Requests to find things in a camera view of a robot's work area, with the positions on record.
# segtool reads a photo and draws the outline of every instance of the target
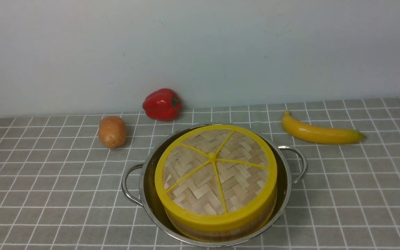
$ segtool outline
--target steamer basket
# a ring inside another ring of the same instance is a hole
[[[276,204],[277,165],[268,144],[232,125],[209,125],[176,139],[163,152],[157,194],[186,236],[238,239],[267,223]]]

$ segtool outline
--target pot handle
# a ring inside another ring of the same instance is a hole
[[[121,177],[121,189],[123,190],[124,195],[126,195],[126,197],[132,201],[133,203],[139,205],[139,206],[143,206],[143,202],[139,199],[134,197],[129,190],[127,190],[127,185],[126,185],[126,180],[127,177],[129,176],[129,174],[136,170],[136,169],[141,169],[143,167],[143,163],[137,164],[135,166],[132,166],[131,168],[127,169],[126,171],[124,171],[123,176]]]
[[[303,176],[308,172],[308,162],[305,158],[305,156],[303,155],[302,152],[300,152],[298,149],[294,148],[294,147],[290,147],[290,146],[279,146],[280,150],[288,150],[291,152],[295,152],[300,160],[302,161],[302,170],[300,171],[299,177],[297,177],[297,179],[292,181],[292,185],[296,184],[298,181],[300,181],[300,179],[303,178]]]

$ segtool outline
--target red bell pepper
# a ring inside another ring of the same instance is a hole
[[[146,97],[143,109],[151,119],[174,120],[180,114],[181,101],[173,90],[160,89]]]

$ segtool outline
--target yellow banana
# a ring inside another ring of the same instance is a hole
[[[352,144],[366,138],[357,130],[323,128],[299,122],[290,116],[289,110],[285,111],[282,126],[287,133],[296,138],[319,144]]]

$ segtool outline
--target metal pot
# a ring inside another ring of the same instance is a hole
[[[260,228],[259,230],[253,232],[252,234],[242,237],[240,239],[232,240],[232,241],[226,241],[226,242],[202,242],[202,241],[197,241],[188,237],[185,237],[183,234],[181,234],[170,222],[168,219],[165,209],[162,206],[162,203],[160,202],[160,199],[158,198],[157,191],[155,189],[155,182],[154,182],[154,175],[155,175],[155,168],[157,166],[157,162],[160,159],[160,156],[162,153],[165,151],[165,149],[173,142],[175,139],[183,135],[184,133],[187,133],[188,131],[194,130],[199,127],[203,126],[208,126],[212,124],[201,124],[201,125],[195,125],[191,128],[188,128],[186,130],[178,131],[176,133],[173,133],[172,135],[169,136],[167,140],[162,142],[160,145],[155,147],[154,150],[152,150],[151,154],[148,156],[146,161],[142,164],[138,164],[135,166],[132,166],[131,168],[127,169],[122,177],[121,180],[121,188],[126,195],[126,197],[134,202],[135,204],[144,207],[144,210],[146,213],[149,215],[151,220],[165,233],[169,234],[171,237],[178,239],[180,241],[183,241],[185,243],[191,244],[191,245],[198,245],[201,247],[225,247],[225,246],[231,246],[231,245],[237,245],[243,242],[246,242],[253,237],[258,236],[265,230],[267,230],[276,220],[283,214],[287,203],[289,201],[289,197],[291,195],[291,189],[292,185],[297,183],[307,172],[308,170],[308,164],[303,156],[303,154],[290,146],[275,146],[273,143],[271,143],[269,140],[264,138],[263,136],[259,135],[261,138],[263,138],[268,145],[271,147],[275,157],[276,157],[276,162],[277,162],[277,202],[274,208],[274,212],[271,215],[271,219],[268,221],[268,223]],[[296,153],[299,158],[301,159],[301,172],[297,179],[292,181],[291,178],[291,171],[289,169],[287,160],[285,159],[283,153],[281,150],[288,150]],[[141,173],[140,173],[140,180],[139,180],[139,194],[140,198],[134,197],[129,190],[127,190],[126,186],[126,179],[127,176],[134,170],[140,169],[141,168]]]

